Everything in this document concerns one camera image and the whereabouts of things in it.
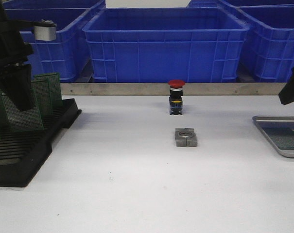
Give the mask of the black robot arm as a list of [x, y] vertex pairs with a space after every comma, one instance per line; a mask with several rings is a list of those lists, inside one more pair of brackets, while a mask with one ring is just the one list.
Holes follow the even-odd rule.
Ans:
[[31, 101], [32, 67], [27, 63], [33, 54], [31, 44], [24, 42], [20, 31], [33, 29], [36, 40], [56, 39], [56, 24], [50, 20], [11, 20], [0, 1], [0, 89], [20, 111], [33, 107]]

